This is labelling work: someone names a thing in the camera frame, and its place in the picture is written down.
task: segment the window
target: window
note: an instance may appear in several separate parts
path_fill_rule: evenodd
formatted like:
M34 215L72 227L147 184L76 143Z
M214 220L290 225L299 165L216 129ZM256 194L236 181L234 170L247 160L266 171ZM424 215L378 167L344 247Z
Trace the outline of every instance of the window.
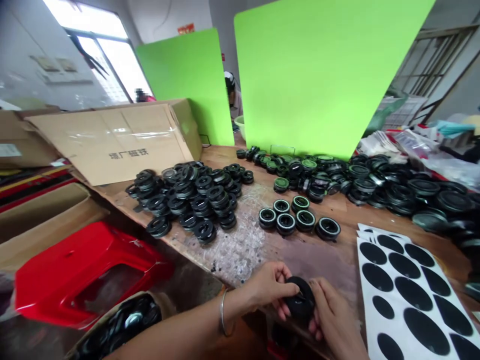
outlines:
M115 103L134 102L136 89L152 94L122 21L116 13L80 2L43 0L58 23L106 71L92 69Z

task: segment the red plastic stool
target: red plastic stool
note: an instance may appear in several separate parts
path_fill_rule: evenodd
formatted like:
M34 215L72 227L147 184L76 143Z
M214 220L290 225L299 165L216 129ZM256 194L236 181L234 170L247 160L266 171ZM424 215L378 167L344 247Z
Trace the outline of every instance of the red plastic stool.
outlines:
M75 299L100 276L127 265L143 276L117 304L168 280L175 267L149 244L99 221L31 258L15 275L15 308L26 318L88 330L101 314L87 311Z

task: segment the scratched table surface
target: scratched table surface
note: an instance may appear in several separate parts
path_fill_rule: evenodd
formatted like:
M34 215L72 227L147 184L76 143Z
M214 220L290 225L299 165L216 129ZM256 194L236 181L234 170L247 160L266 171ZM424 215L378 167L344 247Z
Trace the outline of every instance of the scratched table surface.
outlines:
M437 259L448 277L460 301L470 317L478 323L470 311L480 311L480 304L464 293L464 284L471 271L469 260L448 239L427 233L406 217L398 217L386 209L370 205L355 206L343 194L327 196L321 204L311 204L310 210L316 219L331 217L341 226L336 243L324 242L315 234L295 231L282 238L276 231L261 229L258 225L260 209L272 207L276 199L289 202L297 195L287 191L277 194L273 190L275 175L252 162L237 159L237 147L210 146L204 148L201 161L212 169L239 163L253 171L254 183L242 185L242 196L235 211L237 225L229 231L217 226L216 239L201 246L197 238L186 232L174 221L171 231L162 241L177 250L187 259L203 268L231 287L239 287L252 272L266 261L284 261L294 275L305 279L317 276L327 278L347 298L360 322L365 321L360 272L357 254L358 223L404 234L412 241L428 249ZM74 171L81 182L110 201L115 207L146 227L153 218L149 212L135 212L137 201L130 198L125 189L133 181L123 181L103 186L91 186L80 173ZM294 326L301 335L308 334Z

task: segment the green partition board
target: green partition board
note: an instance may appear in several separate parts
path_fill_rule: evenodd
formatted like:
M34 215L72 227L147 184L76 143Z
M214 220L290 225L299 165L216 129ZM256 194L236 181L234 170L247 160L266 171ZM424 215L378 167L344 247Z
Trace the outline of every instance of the green partition board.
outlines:
M434 2L279 0L237 14L248 146L348 159Z
M212 145L234 145L217 29L141 45L136 52L158 101L188 98L198 133Z

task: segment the silver bracelet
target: silver bracelet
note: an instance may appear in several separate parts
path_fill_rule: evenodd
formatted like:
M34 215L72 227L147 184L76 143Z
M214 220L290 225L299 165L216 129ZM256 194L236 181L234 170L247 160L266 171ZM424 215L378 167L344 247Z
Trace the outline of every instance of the silver bracelet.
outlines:
M231 333L228 334L227 330L225 329L225 322L224 322L224 301L225 301L225 295L227 295L227 289L225 289L225 292L223 293L223 297L221 299L221 304L220 304L220 319L221 319L221 329L223 331L223 335L225 335L226 338L229 338L232 336L234 333L234 330L231 330Z

